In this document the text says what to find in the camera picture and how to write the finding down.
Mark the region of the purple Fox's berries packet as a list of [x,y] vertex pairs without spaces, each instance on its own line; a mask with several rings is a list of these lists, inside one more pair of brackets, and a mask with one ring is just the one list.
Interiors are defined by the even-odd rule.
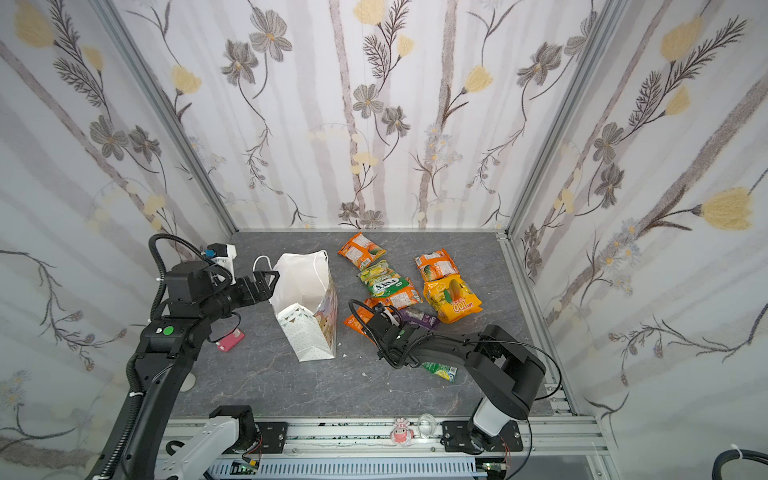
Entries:
[[405,322],[418,325],[427,330],[434,330],[440,323],[437,316],[426,313],[415,306],[399,309],[398,312]]

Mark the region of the orange chips packet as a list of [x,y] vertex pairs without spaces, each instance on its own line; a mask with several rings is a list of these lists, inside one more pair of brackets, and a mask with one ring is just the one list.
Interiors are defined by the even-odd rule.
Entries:
[[368,298],[363,301],[364,307],[354,304],[351,307],[352,314],[344,320],[344,324],[360,334],[365,334],[363,324],[367,324],[373,317],[372,310],[377,305],[390,306],[391,301],[383,298]]

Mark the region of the green orange Fox's packet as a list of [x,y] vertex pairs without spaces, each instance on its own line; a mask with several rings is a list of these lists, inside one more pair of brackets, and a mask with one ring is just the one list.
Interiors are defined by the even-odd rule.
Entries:
[[376,280],[369,288],[371,300],[396,309],[404,309],[422,303],[422,297],[408,278],[387,277]]

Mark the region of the white cartoon paper bag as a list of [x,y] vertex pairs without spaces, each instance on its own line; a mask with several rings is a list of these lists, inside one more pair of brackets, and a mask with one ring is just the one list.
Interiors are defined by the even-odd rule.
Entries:
[[261,264],[279,274],[269,303],[297,359],[308,362],[335,358],[338,296],[328,253],[284,253],[276,263],[261,255],[252,269]]

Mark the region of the green snack packet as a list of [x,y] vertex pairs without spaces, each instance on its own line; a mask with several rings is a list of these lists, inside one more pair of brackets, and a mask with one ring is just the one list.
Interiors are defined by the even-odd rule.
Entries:
[[451,383],[455,382],[455,377],[457,374],[456,367],[447,366],[439,363],[432,363],[432,362],[425,362],[422,364],[422,367],[426,369],[428,372],[432,373],[433,375],[436,375]]

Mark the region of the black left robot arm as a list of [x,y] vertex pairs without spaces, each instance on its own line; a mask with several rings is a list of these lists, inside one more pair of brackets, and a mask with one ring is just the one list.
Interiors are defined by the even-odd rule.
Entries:
[[159,273],[159,286],[148,325],[126,364],[129,391],[112,432],[88,476],[91,479],[151,479],[161,436],[187,375],[210,339],[215,322],[240,308],[271,299],[280,279],[274,270],[255,270],[235,277],[215,262],[220,244],[172,268],[156,246],[169,240],[186,248],[190,242],[167,233],[148,240]]

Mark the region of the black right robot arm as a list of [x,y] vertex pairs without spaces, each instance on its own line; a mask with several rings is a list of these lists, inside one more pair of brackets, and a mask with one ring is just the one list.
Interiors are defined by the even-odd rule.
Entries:
[[448,335],[405,321],[396,309],[374,307],[352,299],[353,318],[376,346],[378,357],[392,368],[439,363],[461,367],[480,388],[483,397],[466,421],[442,424],[441,444],[450,453],[520,451],[515,439],[517,423],[529,418],[547,368],[543,350],[514,339],[498,325],[479,333]]

